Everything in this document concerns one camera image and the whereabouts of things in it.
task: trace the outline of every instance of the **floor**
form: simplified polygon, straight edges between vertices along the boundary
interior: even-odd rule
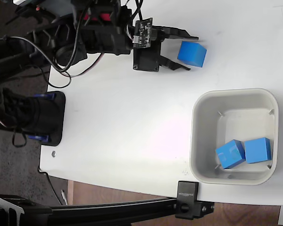
[[[14,23],[4,26],[13,17],[15,6],[0,2],[0,37],[5,34],[24,35],[37,26],[34,19],[18,19]],[[34,70],[23,74],[36,73]],[[46,91],[43,79],[34,78],[14,81],[4,84],[14,92],[22,95],[33,95]],[[11,145],[12,134],[0,131],[0,193],[17,194],[24,198],[44,205],[58,205],[44,175],[37,173],[39,164],[40,145],[28,141],[25,148],[16,149]],[[52,178],[53,185],[58,191],[67,190],[67,181]],[[146,194],[118,191],[98,186],[74,182],[68,192],[69,201],[73,204],[102,204],[110,202],[126,202],[154,198]],[[164,225],[164,226],[275,226],[278,222],[280,207],[250,206],[216,203],[215,213],[194,221],[179,220],[166,217],[136,223],[136,226]]]
[[[5,22],[14,16],[14,5],[0,1],[0,37],[5,34],[25,35],[37,23],[34,19],[18,19],[5,26]],[[39,73],[29,70],[23,75]],[[42,77],[13,81],[4,84],[13,92],[31,96],[44,93],[47,85]],[[28,141],[24,148],[15,148],[11,144],[12,134],[0,131],[0,194],[16,194],[44,205],[58,205],[51,188],[44,175],[37,173],[40,157],[40,145],[35,141]],[[53,178],[55,189],[67,190],[67,181]]]

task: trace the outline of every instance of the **white plastic bin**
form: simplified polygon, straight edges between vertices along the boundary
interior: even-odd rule
[[[190,168],[203,183],[259,185],[277,164],[279,106],[265,89],[212,91],[202,95],[192,113]],[[272,160],[223,169],[216,148],[236,139],[270,139]]]

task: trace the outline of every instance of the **white table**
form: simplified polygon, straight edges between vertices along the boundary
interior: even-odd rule
[[[200,184],[198,199],[283,205],[283,0],[145,0],[142,15],[153,17],[154,25],[199,36],[208,49],[204,67],[139,72],[132,69],[133,55],[106,54],[62,90],[67,97],[63,139],[57,147],[42,147],[41,169],[59,178],[176,197],[179,180],[197,181],[189,152],[198,97],[210,90],[265,88],[280,108],[274,175],[259,186]],[[162,55],[177,61],[180,44],[166,40]],[[67,78],[51,70],[50,81],[64,85]]]

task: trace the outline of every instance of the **red component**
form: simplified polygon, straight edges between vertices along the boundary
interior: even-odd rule
[[[100,17],[101,17],[101,19],[102,19],[103,21],[111,21],[111,19],[110,19],[110,14],[109,14],[109,13],[101,13],[101,14],[100,14]]]

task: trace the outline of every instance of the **wooden floor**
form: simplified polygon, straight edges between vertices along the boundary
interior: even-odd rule
[[[110,188],[69,182],[69,204],[105,204],[159,198],[158,196],[124,192]],[[252,206],[216,203],[215,211],[194,221],[174,216],[133,224],[134,226],[275,226],[278,225],[279,206]]]

